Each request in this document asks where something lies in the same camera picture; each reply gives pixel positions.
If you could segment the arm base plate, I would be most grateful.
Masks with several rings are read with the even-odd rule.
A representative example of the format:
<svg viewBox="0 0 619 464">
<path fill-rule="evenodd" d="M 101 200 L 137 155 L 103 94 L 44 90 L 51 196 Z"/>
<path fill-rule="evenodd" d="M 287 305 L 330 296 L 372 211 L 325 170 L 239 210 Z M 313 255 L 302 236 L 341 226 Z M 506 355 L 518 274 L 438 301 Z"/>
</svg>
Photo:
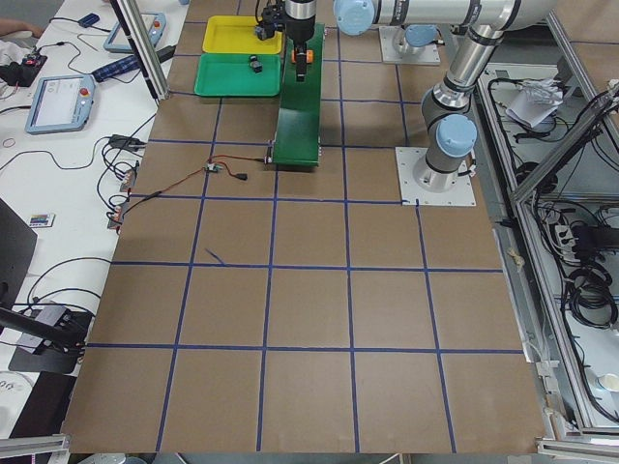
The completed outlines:
<svg viewBox="0 0 619 464">
<path fill-rule="evenodd" d="M 430 24 L 380 26 L 382 61 L 388 64 L 438 66 L 438 29 Z"/>
<path fill-rule="evenodd" d="M 396 147 L 400 200 L 404 206 L 475 207 L 465 159 L 458 171 L 442 174 L 429 168 L 425 147 Z"/>
</svg>

